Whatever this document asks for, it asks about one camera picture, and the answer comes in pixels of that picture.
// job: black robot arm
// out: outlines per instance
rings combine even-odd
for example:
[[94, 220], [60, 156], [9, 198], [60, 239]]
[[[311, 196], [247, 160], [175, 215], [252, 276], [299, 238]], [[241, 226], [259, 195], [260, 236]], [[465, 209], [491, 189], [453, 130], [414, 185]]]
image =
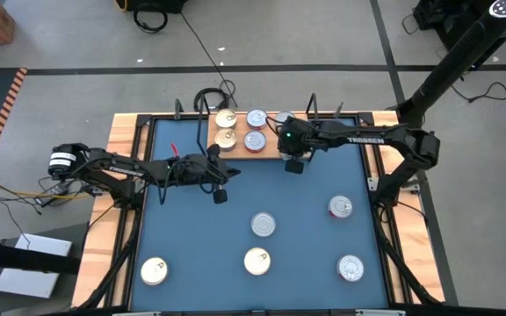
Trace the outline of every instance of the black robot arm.
[[379, 179], [373, 199], [381, 205], [396, 205], [402, 185], [417, 171], [437, 165], [440, 140], [434, 133], [397, 126], [346, 126], [335, 120], [288, 118], [278, 129], [278, 151], [291, 156], [286, 171], [302, 173], [298, 159], [315, 149], [327, 151], [344, 144], [388, 145], [397, 149], [404, 161], [390, 175]]
[[136, 158], [108, 153], [101, 148], [89, 148], [84, 144], [63, 144], [54, 147], [50, 156], [48, 174], [54, 180], [79, 179], [91, 188], [109, 192], [118, 206], [138, 208], [133, 180], [118, 179], [105, 171], [135, 176], [159, 188], [179, 185], [211, 184], [212, 189], [204, 190], [213, 193], [214, 203], [228, 200], [227, 193], [221, 186], [229, 178], [236, 176], [240, 170], [226, 166], [219, 157], [217, 145], [208, 148], [208, 156], [188, 154], [185, 157], [175, 156], [167, 160], [143, 162]]

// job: blue mat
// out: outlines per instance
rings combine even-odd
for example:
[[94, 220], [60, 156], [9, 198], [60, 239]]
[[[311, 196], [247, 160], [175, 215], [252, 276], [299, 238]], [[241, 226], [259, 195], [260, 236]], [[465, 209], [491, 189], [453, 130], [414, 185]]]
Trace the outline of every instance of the blue mat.
[[[153, 159], [198, 153], [196, 121], [159, 121]], [[206, 128], [203, 144], [206, 144]], [[134, 272], [131, 310], [231, 311], [387, 306], [362, 159], [357, 146], [318, 152], [303, 175], [284, 171], [279, 160], [230, 161], [242, 173], [225, 189], [228, 201], [215, 205], [199, 187], [169, 188], [159, 205], [148, 197]], [[332, 219], [328, 201], [343, 194], [353, 203], [347, 219]], [[277, 221], [267, 238], [253, 234], [251, 218], [269, 212]], [[253, 247], [266, 249], [271, 268], [252, 276], [243, 266]], [[356, 255], [365, 274], [356, 283], [336, 273], [343, 255]], [[160, 256], [169, 265], [157, 285], [141, 281], [141, 265]]]

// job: gray floor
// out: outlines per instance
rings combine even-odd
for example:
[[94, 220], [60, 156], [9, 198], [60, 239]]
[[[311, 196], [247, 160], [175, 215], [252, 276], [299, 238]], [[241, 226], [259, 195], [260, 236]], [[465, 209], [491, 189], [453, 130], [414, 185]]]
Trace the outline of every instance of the gray floor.
[[[411, 36], [401, 19], [416, 0], [379, 0], [395, 62], [436, 64], [434, 32]], [[113, 68], [205, 66], [209, 60], [180, 16], [164, 32], [140, 32], [112, 0], [7, 0], [17, 20], [15, 41], [0, 47], [0, 67]], [[372, 9], [365, 0], [190, 1], [184, 11], [217, 63], [384, 65]], [[498, 52], [506, 63], [506, 44]], [[400, 73], [406, 96], [426, 73]], [[387, 72], [278, 72], [226, 74], [237, 85], [241, 109], [305, 108], [316, 92], [322, 109], [380, 110], [394, 104]], [[473, 73], [457, 87], [481, 94], [506, 72]], [[218, 86], [216, 74], [28, 76], [0, 139], [0, 183], [38, 190], [51, 148], [82, 141], [103, 147], [115, 112], [170, 111], [174, 98], [191, 109], [195, 93]], [[429, 172], [432, 195], [459, 302], [506, 308], [506, 101], [468, 104], [452, 91], [427, 114], [427, 129], [442, 141], [439, 165]], [[28, 233], [86, 222], [91, 201], [12, 213]], [[16, 237], [0, 205], [0, 238]], [[33, 314], [32, 311], [15, 314]]]

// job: can lid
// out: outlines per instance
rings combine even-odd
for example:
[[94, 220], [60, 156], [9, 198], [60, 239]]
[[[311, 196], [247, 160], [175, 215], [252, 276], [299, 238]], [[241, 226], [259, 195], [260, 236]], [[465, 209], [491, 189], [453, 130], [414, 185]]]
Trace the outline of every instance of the can lid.
[[290, 111], [282, 111], [282, 112], [279, 112], [277, 114], [277, 117], [275, 118], [278, 122], [277, 122], [277, 125], [278, 124], [282, 124], [286, 121], [287, 118], [295, 118], [296, 116], [294, 115], [294, 113], [290, 112]]
[[365, 273], [365, 266], [356, 256], [346, 255], [337, 263], [337, 272], [339, 272], [341, 277], [345, 280], [356, 282], [360, 280]]
[[338, 218], [347, 218], [352, 213], [352, 202], [344, 196], [336, 196], [329, 201], [329, 211]]
[[264, 134], [259, 131], [252, 131], [245, 134], [245, 146], [249, 149], [263, 149], [267, 139]]
[[277, 227], [277, 222], [272, 215], [267, 212], [260, 212], [253, 216], [251, 220], [251, 228], [253, 233], [259, 237], [271, 236]]
[[234, 111], [223, 109], [216, 113], [216, 125], [221, 128], [228, 128], [235, 125], [237, 118]]
[[271, 256], [263, 248], [251, 248], [243, 259], [245, 269], [254, 276], [260, 276], [271, 266]]
[[158, 285], [167, 276], [167, 263], [160, 257], [147, 259], [141, 265], [141, 280], [147, 285]]
[[247, 112], [247, 123], [253, 126], [263, 126], [267, 122], [267, 112], [255, 109]]
[[216, 133], [214, 142], [218, 144], [220, 148], [230, 148], [237, 142], [237, 134], [233, 129], [224, 128]]

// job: orange striped tape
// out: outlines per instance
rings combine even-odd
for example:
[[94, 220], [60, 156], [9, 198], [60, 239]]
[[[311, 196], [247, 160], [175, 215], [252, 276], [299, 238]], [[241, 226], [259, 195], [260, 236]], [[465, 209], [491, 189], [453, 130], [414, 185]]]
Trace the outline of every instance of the orange striped tape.
[[26, 76], [26, 68], [20, 68], [15, 74], [15, 78], [13, 79], [13, 83], [7, 92], [7, 97], [5, 97], [5, 101], [1, 106], [0, 111], [0, 138], [1, 134], [4, 132], [5, 123], [9, 119], [11, 115], [11, 110], [13, 109], [13, 105], [15, 104], [15, 100], [17, 99], [18, 91], [21, 89], [21, 85], [25, 80]]

